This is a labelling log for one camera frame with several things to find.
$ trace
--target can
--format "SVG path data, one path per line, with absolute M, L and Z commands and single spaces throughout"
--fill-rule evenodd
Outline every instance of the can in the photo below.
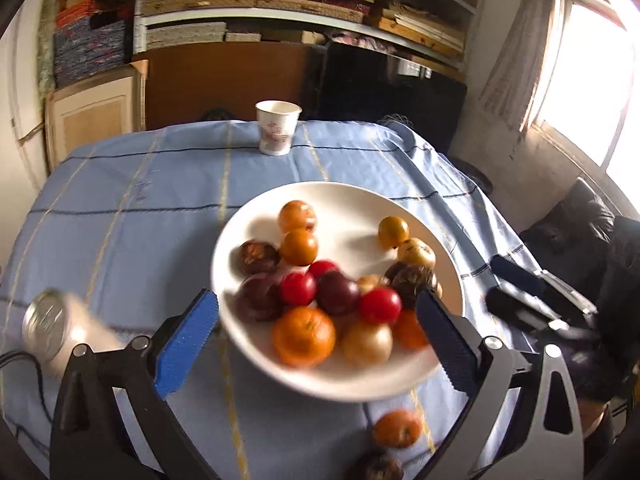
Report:
M 56 288 L 44 290 L 31 301 L 22 320 L 22 337 L 27 350 L 57 377 L 62 377 L 71 352 L 80 343 L 94 352 L 125 347 L 78 296 Z

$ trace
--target curtain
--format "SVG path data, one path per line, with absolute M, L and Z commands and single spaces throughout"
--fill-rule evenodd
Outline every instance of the curtain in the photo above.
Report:
M 513 130 L 526 131 L 535 118 L 545 52 L 554 28 L 558 0 L 522 0 L 500 56 L 480 95 L 482 110 L 500 117 Z

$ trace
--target white can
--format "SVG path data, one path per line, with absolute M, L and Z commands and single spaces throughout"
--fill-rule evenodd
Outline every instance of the white can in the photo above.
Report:
M 93 352 L 126 346 L 92 316 L 80 298 L 55 288 L 31 302 L 22 320 L 22 337 L 27 350 L 57 377 L 65 373 L 71 352 L 80 343 L 89 345 Z
M 260 126 L 260 151 L 265 155 L 286 155 L 302 108 L 286 101 L 261 101 L 255 105 Z

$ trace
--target red fruit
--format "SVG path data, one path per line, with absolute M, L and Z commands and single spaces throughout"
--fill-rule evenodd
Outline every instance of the red fruit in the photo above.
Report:
M 367 323 L 393 323 L 400 315 L 402 301 L 392 288 L 381 286 L 362 296 L 358 308 Z
M 306 272 L 311 273 L 311 275 L 317 280 L 325 272 L 329 272 L 330 270 L 338 270 L 338 266 L 329 260 L 318 260 L 309 265 Z
M 280 282 L 280 293 L 291 306 L 307 306 L 316 296 L 316 280 L 311 274 L 292 272 Z

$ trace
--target blue tablecloth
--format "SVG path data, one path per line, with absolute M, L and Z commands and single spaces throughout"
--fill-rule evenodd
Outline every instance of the blue tablecloth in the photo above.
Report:
M 487 314 L 497 281 L 494 254 L 536 268 L 533 257 L 482 192 L 399 123 L 300 123 L 286 156 L 258 152 L 255 123 L 214 122 L 141 132 L 75 150 L 51 175 L 27 216 L 0 286 L 3 351 L 22 346 L 26 305 L 54 286 L 85 298 L 123 340 L 153 333 L 209 286 L 216 238 L 234 212 L 262 192 L 306 180 L 365 187 L 421 218 L 462 274 L 466 315 L 481 335 L 514 341 Z M 520 340 L 515 336 L 516 345 Z M 2 373 L 4 416 L 48 471 L 50 427 L 27 363 Z M 53 409 L 58 382 L 46 380 Z M 141 460 L 157 467 L 118 393 Z M 505 403 L 479 463 L 495 454 L 513 409 Z M 424 434 L 398 452 L 411 479 L 433 454 L 466 397 L 440 369 L 403 396 L 367 404 L 305 397 L 267 377 L 212 336 L 182 389 L 168 398 L 186 433 L 224 479 L 337 479 L 370 446 L 367 427 L 404 406 L 424 415 Z

